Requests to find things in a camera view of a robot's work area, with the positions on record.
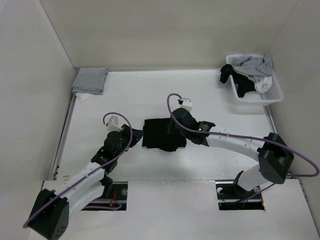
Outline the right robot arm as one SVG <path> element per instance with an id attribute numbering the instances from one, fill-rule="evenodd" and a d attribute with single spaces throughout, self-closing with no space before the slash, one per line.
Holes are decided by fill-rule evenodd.
<path id="1" fill-rule="evenodd" d="M 240 171 L 233 183 L 219 187 L 219 198 L 244 200 L 262 184 L 282 185 L 294 160 L 294 155 L 285 149 L 286 144 L 275 133 L 270 133 L 262 141 L 231 137 L 212 122 L 197 121 L 182 107 L 172 112 L 170 127 L 193 144 L 226 149 L 257 162 L 252 168 Z"/>

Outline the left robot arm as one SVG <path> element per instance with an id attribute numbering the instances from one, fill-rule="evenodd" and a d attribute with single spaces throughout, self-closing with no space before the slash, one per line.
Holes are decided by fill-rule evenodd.
<path id="1" fill-rule="evenodd" d="M 112 195 L 113 181 L 108 175 L 117 166 L 118 158 L 134 147 L 143 134 L 143 130 L 126 124 L 109 132 L 84 169 L 60 187 L 39 192 L 23 227 L 31 228 L 47 240 L 58 240 L 75 213 L 97 198 L 105 200 Z"/>

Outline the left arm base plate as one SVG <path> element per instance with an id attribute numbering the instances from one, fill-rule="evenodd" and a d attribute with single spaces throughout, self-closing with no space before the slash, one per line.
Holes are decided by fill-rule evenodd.
<path id="1" fill-rule="evenodd" d="M 90 202 L 83 211 L 126 211 L 128 182 L 114 182 L 104 187 L 100 197 Z"/>

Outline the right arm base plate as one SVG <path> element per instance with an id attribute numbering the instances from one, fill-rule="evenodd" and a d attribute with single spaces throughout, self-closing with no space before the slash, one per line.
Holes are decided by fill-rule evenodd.
<path id="1" fill-rule="evenodd" d="M 216 185 L 218 208 L 221 211 L 265 210 L 262 195 L 255 195 L 254 190 L 246 191 L 232 183 Z"/>

